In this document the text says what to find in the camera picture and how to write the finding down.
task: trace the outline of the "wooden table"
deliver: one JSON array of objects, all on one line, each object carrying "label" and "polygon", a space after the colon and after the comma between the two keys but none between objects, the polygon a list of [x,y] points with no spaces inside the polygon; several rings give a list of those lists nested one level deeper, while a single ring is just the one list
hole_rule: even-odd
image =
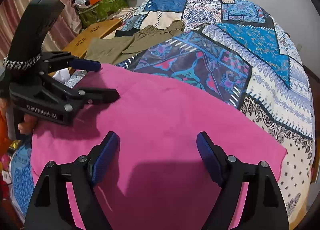
[{"label": "wooden table", "polygon": [[103,38],[121,26],[121,19],[106,20],[95,23],[86,28],[74,38],[64,49],[64,52],[71,52],[71,55],[84,58],[92,38]]}]

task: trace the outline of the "curtain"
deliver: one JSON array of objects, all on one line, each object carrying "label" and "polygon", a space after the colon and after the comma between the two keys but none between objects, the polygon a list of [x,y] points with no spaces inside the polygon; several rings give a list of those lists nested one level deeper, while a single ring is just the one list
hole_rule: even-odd
[{"label": "curtain", "polygon": [[[9,52],[20,18],[31,0],[4,0],[0,5],[0,59]],[[60,0],[65,8],[43,42],[44,51],[62,50],[79,34],[81,22],[71,0]]]}]

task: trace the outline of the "blue patterned blanket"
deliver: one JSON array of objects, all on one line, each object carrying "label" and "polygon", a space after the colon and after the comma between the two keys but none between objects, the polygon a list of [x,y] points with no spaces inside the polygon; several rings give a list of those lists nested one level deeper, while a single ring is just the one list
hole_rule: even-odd
[{"label": "blue patterned blanket", "polygon": [[13,195],[23,217],[26,216],[30,198],[34,189],[30,157],[31,140],[28,140],[15,152],[11,160]]},{"label": "blue patterned blanket", "polygon": [[146,0],[122,30],[183,20],[186,31],[119,66],[172,77],[243,112],[287,149],[279,186],[289,221],[308,194],[315,135],[308,77],[294,44],[247,0]]}]

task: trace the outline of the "finger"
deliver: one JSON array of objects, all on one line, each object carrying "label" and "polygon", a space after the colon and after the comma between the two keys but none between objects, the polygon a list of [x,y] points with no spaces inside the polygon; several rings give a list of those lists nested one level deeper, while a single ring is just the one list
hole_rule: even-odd
[{"label": "finger", "polygon": [[35,128],[37,122],[38,122],[37,117],[33,117],[31,115],[25,114],[24,122],[18,124],[18,129],[21,134],[30,134]]},{"label": "finger", "polygon": [[18,124],[18,129],[21,134],[31,134],[35,123],[33,122],[22,122]]}]

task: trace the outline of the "pink cloth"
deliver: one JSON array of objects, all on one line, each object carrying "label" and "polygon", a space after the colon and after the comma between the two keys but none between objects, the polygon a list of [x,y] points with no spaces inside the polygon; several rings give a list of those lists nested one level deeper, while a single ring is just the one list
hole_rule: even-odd
[{"label": "pink cloth", "polygon": [[[109,131],[120,137],[120,148],[95,193],[114,230],[201,229],[220,188],[197,150],[200,131],[242,162],[267,161],[279,179],[286,150],[235,108],[184,82],[102,67],[79,84],[116,88],[121,98],[109,107],[87,105],[73,127],[41,121],[32,139],[35,182],[48,161],[72,162]],[[238,225],[246,191],[244,184],[230,228]],[[84,228],[71,184],[68,196]]]}]

